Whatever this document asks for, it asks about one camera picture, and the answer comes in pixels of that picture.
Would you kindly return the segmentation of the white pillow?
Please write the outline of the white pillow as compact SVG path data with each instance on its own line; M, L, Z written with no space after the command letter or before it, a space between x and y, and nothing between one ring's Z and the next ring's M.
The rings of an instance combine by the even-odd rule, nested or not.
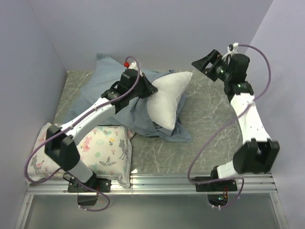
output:
M175 128L178 103L192 76L192 72L171 73L152 82L158 89L147 100L147 112L153 122L167 130Z

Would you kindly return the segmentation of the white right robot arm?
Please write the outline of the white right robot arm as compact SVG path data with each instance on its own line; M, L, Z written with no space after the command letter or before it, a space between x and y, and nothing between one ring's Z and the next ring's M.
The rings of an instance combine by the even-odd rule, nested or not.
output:
M210 185L217 191L226 186L226 178L269 172L280 149L279 142L267 133L255 105L257 97L246 81L249 63L250 58L244 54L223 56L217 50L192 62L195 69L212 81L219 79L224 83L224 93L242 133L243 144L233 159L211 171Z

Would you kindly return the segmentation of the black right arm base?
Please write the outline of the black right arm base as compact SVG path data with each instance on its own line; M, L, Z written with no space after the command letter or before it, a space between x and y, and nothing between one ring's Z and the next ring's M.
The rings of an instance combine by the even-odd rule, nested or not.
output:
M207 184L199 184L200 181L209 181L211 177L195 177L192 181L196 181L196 192L207 192L209 204L219 209L226 207L229 203L228 192L237 191L237 183L235 180L217 181Z

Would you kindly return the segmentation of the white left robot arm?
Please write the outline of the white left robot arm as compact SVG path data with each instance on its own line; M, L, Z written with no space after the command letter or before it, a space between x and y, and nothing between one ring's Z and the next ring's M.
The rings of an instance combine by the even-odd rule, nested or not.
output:
M109 119L129 105L130 100L154 95L158 89L153 86L140 70L126 69L110 89L78 117L63 124L47 129L45 154L61 169L71 175L85 192L95 189L96 174L85 165L77 145L102 121Z

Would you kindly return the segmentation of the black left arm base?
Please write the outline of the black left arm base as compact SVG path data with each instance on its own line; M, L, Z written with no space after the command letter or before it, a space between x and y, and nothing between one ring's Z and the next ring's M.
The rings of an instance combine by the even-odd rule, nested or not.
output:
M95 206L99 193L109 193L111 180L98 178L94 174L86 183L80 182L69 173L64 173L62 178L68 181L68 193L77 194L77 203L80 207Z

